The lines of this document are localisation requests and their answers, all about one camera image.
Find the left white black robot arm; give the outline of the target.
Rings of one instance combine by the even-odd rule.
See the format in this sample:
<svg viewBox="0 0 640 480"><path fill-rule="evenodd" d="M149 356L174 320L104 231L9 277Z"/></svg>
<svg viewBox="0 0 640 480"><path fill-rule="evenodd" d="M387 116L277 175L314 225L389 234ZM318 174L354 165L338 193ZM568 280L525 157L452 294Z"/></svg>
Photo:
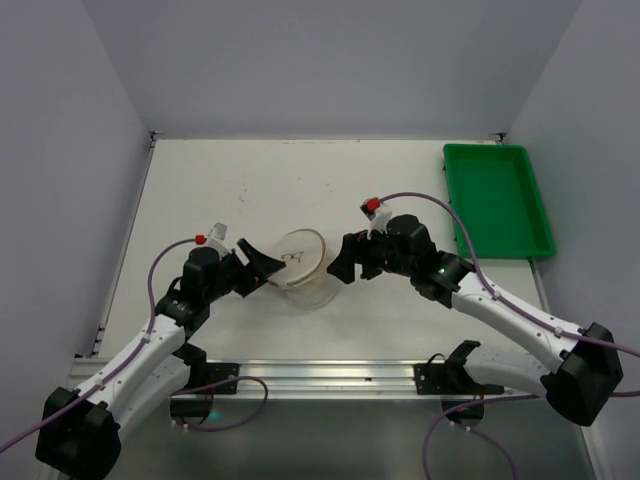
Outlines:
<svg viewBox="0 0 640 480"><path fill-rule="evenodd" d="M190 344L212 304L246 297L285 268L246 240L228 250L198 235L194 249L146 324L89 379L57 388L46 400L35 457L73 479L103 479L113 469L130 430L173 394L218 393L233 376L207 381L207 354Z"/></svg>

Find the cream mesh laundry bag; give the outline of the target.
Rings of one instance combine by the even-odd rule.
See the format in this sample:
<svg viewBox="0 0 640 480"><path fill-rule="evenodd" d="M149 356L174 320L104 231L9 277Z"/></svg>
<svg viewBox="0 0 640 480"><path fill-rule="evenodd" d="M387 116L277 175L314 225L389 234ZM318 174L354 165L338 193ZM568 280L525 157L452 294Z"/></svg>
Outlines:
<svg viewBox="0 0 640 480"><path fill-rule="evenodd" d="M307 228L291 231L270 247L268 255L285 264L269 278L269 283L293 307L319 309L338 293L338 281L327 273L335 255L318 231Z"/></svg>

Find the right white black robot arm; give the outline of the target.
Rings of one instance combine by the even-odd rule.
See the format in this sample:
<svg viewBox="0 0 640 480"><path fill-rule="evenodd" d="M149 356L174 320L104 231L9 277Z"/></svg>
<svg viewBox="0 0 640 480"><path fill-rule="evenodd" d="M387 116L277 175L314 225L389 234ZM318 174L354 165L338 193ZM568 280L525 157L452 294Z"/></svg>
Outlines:
<svg viewBox="0 0 640 480"><path fill-rule="evenodd" d="M545 399L563 418L590 426L623 378L613 336L593 323L582 328L555 318L488 281L468 261L438 249L413 215L380 230L344 235L328 273L345 284L382 273L409 279L424 298L473 317L523 348L500 352L466 340L428 378L455 394L514 389Z"/></svg>

